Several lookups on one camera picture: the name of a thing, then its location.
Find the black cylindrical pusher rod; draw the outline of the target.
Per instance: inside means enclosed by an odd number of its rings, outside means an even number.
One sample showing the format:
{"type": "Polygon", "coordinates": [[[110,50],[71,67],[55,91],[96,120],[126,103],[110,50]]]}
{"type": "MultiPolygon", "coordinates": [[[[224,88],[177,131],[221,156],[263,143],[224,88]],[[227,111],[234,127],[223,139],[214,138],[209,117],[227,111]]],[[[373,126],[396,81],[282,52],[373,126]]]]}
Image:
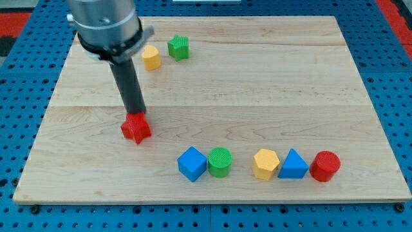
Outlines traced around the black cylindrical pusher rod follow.
{"type": "Polygon", "coordinates": [[[146,107],[138,82],[134,63],[131,59],[110,65],[117,88],[128,113],[145,113],[146,107]]]}

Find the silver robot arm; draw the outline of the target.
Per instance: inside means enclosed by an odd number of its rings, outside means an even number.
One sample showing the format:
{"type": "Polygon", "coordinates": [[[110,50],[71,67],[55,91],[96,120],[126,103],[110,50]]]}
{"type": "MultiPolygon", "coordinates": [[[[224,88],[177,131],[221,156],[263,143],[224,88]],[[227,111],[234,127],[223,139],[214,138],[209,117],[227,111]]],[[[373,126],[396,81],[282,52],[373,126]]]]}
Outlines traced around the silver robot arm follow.
{"type": "Polygon", "coordinates": [[[145,113],[146,107],[135,66],[134,54],[154,35],[144,28],[133,0],[67,0],[67,20],[78,33],[88,55],[109,63],[126,111],[145,113]]]}

